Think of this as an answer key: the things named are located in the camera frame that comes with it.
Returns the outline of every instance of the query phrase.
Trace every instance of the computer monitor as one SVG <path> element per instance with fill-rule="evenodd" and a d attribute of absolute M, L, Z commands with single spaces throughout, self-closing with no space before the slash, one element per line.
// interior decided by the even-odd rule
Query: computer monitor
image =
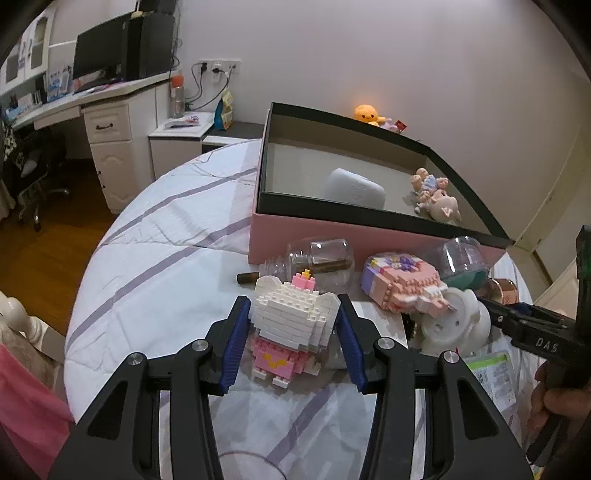
<path fill-rule="evenodd" d="M 73 78 L 97 70 L 104 70 L 108 80 L 121 76 L 124 25 L 130 17 L 131 13 L 112 18 L 78 35 Z"/>

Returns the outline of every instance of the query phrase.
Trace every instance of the human hand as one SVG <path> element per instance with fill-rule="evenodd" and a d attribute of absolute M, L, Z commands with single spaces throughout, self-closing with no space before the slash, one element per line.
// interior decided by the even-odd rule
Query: human hand
<path fill-rule="evenodd" d="M 537 434 L 544 427 L 551 413 L 571 420 L 569 435 L 571 438 L 579 431 L 591 411 L 591 392 L 588 389 L 551 388 L 546 389 L 545 362 L 535 373 L 540 382 L 531 394 L 531 413 L 527 421 L 528 430 Z"/>

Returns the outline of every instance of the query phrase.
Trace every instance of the pink fabric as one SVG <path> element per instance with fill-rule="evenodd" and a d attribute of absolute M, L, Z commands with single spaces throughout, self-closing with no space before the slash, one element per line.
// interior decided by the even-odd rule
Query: pink fabric
<path fill-rule="evenodd" d="M 47 478 L 73 422 L 68 405 L 0 345 L 0 424 L 41 479 Z"/>

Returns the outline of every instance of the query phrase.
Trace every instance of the clear plastic bottle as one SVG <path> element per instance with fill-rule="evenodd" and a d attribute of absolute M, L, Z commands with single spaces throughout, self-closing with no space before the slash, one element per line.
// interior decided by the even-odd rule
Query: clear plastic bottle
<path fill-rule="evenodd" d="M 310 270 L 321 293 L 345 293 L 355 269 L 353 249 L 343 238 L 306 238 L 290 242 L 284 258 L 270 258 L 259 266 L 258 273 L 238 275 L 238 283 L 253 283 L 259 277 L 273 275 L 291 281 L 296 273 Z"/>

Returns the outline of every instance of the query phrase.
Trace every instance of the desk drawer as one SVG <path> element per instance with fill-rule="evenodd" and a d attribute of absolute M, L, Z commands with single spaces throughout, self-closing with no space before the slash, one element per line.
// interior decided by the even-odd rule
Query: desk drawer
<path fill-rule="evenodd" d="M 90 144 L 131 140 L 127 105 L 85 112 L 84 123 Z"/>

